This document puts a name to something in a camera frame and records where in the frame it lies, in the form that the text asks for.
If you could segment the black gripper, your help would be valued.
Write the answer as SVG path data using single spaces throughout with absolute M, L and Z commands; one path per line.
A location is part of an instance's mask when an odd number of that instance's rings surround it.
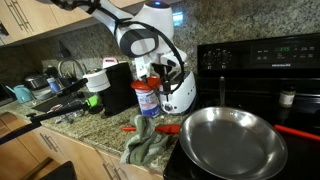
M 162 65 L 162 64 L 152 64 L 153 75 L 158 78 L 158 83 L 162 83 L 162 90 L 165 94 L 169 94 L 171 91 L 171 85 L 169 80 L 169 72 L 172 70 L 171 66 Z M 148 77 L 143 77 L 144 84 L 151 89 L 148 83 Z

